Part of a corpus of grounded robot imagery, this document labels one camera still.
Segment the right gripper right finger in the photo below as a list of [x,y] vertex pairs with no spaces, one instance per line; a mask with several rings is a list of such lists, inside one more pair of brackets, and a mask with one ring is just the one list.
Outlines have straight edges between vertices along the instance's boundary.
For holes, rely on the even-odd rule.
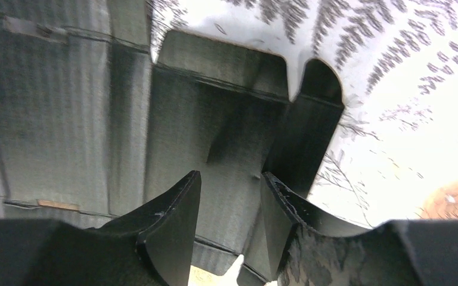
[[458,285],[458,220],[359,228],[262,174],[268,259],[280,285]]

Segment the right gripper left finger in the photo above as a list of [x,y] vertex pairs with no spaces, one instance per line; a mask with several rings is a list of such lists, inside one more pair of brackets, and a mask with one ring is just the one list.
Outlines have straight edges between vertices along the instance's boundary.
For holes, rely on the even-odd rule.
[[187,285],[201,186],[191,171],[99,228],[0,219],[0,285]]

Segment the black paper box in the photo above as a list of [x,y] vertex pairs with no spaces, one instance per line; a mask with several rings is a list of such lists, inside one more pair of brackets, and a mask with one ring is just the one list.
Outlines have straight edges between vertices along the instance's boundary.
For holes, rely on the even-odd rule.
[[286,43],[305,2],[0,1],[0,285],[276,278],[344,110]]

